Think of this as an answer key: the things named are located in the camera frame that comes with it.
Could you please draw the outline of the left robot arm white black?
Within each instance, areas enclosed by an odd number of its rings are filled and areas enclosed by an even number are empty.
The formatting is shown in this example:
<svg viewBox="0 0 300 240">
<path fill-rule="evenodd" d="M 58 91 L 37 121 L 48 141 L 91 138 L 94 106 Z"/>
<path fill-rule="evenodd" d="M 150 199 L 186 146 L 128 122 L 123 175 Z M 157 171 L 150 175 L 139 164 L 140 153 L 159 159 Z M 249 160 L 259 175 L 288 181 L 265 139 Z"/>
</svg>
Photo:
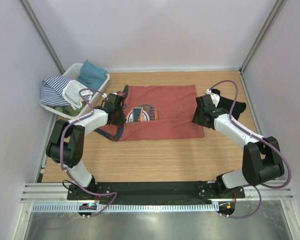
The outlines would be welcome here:
<svg viewBox="0 0 300 240">
<path fill-rule="evenodd" d="M 126 122 L 122 95 L 110 93 L 101 106 L 74 120 L 57 120 L 50 135 L 45 153 L 60 165 L 78 189 L 83 199 L 116 196 L 115 192 L 98 193 L 94 176 L 87 170 L 82 158 L 85 137 L 106 125 L 122 126 Z"/>
</svg>

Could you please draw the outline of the red tank top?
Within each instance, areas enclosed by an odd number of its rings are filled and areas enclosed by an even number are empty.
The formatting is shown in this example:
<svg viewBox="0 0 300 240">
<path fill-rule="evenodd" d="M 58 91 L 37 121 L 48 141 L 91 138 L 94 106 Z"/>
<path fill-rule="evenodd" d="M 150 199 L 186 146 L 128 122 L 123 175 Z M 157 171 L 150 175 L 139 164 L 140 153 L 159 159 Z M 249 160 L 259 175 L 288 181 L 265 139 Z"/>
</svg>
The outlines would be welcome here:
<svg viewBox="0 0 300 240">
<path fill-rule="evenodd" d="M 202 126 L 192 122 L 197 103 L 195 85 L 126 85 L 123 97 L 123 125 L 105 125 L 95 132 L 108 140 L 200 139 Z"/>
</svg>

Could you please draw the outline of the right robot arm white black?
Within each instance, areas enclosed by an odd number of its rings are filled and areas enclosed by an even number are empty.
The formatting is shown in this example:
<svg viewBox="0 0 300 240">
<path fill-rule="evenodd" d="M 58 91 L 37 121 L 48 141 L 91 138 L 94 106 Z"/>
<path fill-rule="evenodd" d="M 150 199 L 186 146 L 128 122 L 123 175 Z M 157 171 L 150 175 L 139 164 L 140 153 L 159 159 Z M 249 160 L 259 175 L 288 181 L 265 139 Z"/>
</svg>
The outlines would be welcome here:
<svg viewBox="0 0 300 240">
<path fill-rule="evenodd" d="M 248 129 L 228 110 L 218 108 L 216 100 L 212 93 L 197 97 L 192 122 L 222 133 L 242 150 L 242 167 L 216 177 L 216 194 L 227 198 L 235 188 L 255 187 L 283 176 L 285 167 L 278 141 Z"/>
</svg>

